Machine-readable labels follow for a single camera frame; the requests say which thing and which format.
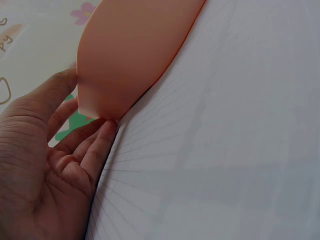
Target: finger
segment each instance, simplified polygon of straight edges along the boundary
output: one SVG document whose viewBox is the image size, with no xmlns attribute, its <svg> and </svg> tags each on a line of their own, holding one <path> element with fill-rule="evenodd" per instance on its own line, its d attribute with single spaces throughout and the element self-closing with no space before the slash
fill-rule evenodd
<svg viewBox="0 0 320 240">
<path fill-rule="evenodd" d="M 66 154 L 73 154 L 79 144 L 94 134 L 104 123 L 104 119 L 97 119 L 85 126 L 78 127 L 60 141 L 54 148 L 58 151 L 63 151 Z"/>
<path fill-rule="evenodd" d="M 101 169 L 105 164 L 115 139 L 117 124 L 109 120 L 103 124 L 98 136 L 89 147 L 80 166 L 86 171 L 93 186 L 96 185 Z"/>
<path fill-rule="evenodd" d="M 76 85 L 76 68 L 69 68 L 50 77 L 38 88 L 24 96 L 23 100 L 36 103 L 39 111 L 37 117 L 47 124 L 52 114 L 75 89 Z"/>
<path fill-rule="evenodd" d="M 77 109 L 77 98 L 67 100 L 58 107 L 48 122 L 48 142 L 54 137 L 62 125 L 68 120 L 68 118 L 70 118 L 70 116 L 77 111 Z"/>
<path fill-rule="evenodd" d="M 84 159 L 88 149 L 96 140 L 98 133 L 99 133 L 99 130 L 96 131 L 90 137 L 88 137 L 86 140 L 81 142 L 79 146 L 77 146 L 76 149 L 74 150 L 73 155 L 76 157 L 76 159 L 79 159 L 79 163 L 81 163 L 82 159 Z"/>
</svg>

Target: folded paper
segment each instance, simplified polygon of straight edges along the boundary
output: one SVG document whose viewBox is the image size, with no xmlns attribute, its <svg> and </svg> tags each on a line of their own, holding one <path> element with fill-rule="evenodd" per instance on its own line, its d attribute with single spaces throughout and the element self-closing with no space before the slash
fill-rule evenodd
<svg viewBox="0 0 320 240">
<path fill-rule="evenodd" d="M 102 0 L 77 52 L 79 112 L 120 119 L 164 73 L 205 0 Z"/>
</svg>

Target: white paper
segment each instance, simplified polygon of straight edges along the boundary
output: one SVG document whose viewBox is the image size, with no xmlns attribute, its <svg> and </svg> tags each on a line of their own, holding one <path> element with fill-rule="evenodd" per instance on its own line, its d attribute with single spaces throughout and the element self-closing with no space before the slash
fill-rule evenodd
<svg viewBox="0 0 320 240">
<path fill-rule="evenodd" d="M 319 23 L 318 0 L 207 1 L 123 119 L 87 239 L 319 240 Z"/>
</svg>

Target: knuckle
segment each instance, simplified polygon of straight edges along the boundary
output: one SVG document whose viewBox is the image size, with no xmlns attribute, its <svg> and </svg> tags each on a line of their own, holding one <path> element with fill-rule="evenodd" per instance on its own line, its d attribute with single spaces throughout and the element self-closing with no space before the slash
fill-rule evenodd
<svg viewBox="0 0 320 240">
<path fill-rule="evenodd" d="M 97 150 L 90 151 L 89 157 L 91 160 L 103 160 L 105 158 L 105 156 L 103 156 L 102 153 Z"/>
</svg>

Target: skin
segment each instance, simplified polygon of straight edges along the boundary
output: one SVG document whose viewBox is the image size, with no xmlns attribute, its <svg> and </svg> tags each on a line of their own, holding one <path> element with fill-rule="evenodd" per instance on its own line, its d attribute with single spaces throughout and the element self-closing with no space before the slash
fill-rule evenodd
<svg viewBox="0 0 320 240">
<path fill-rule="evenodd" d="M 78 108 L 63 102 L 76 85 L 75 68 L 57 73 L 0 115 L 0 239 L 84 236 L 117 124 L 98 119 L 48 147 Z"/>
</svg>

